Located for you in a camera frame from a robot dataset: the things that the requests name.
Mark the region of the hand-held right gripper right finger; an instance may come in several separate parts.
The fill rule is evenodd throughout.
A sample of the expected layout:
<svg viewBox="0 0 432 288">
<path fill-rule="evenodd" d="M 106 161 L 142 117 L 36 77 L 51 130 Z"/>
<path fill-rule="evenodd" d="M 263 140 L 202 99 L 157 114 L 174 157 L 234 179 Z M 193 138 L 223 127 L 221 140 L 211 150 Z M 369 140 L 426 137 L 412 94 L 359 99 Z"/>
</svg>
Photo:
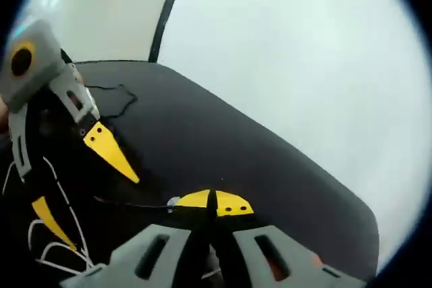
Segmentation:
<svg viewBox="0 0 432 288">
<path fill-rule="evenodd" d="M 213 247 L 226 287 L 366 287 L 260 219 L 240 196 L 215 191 Z"/>
</svg>

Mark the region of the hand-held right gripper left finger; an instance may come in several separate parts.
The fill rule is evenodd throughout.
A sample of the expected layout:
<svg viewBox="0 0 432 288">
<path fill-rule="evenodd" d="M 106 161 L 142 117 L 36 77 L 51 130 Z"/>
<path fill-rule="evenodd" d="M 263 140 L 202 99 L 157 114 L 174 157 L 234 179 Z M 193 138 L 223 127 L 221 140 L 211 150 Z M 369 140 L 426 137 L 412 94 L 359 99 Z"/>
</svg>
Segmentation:
<svg viewBox="0 0 432 288">
<path fill-rule="evenodd" d="M 161 209 L 155 222 L 61 287 L 196 287 L 207 269 L 213 191 L 201 190 Z"/>
</svg>

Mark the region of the person's left hand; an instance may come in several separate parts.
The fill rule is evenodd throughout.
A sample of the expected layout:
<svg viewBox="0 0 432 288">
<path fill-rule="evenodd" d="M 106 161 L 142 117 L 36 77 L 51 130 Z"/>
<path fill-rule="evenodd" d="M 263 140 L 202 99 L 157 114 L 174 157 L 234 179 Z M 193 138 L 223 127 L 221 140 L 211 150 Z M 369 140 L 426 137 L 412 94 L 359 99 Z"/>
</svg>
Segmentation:
<svg viewBox="0 0 432 288">
<path fill-rule="evenodd" d="M 4 133 L 8 130 L 8 108 L 0 97 L 0 132 Z"/>
</svg>

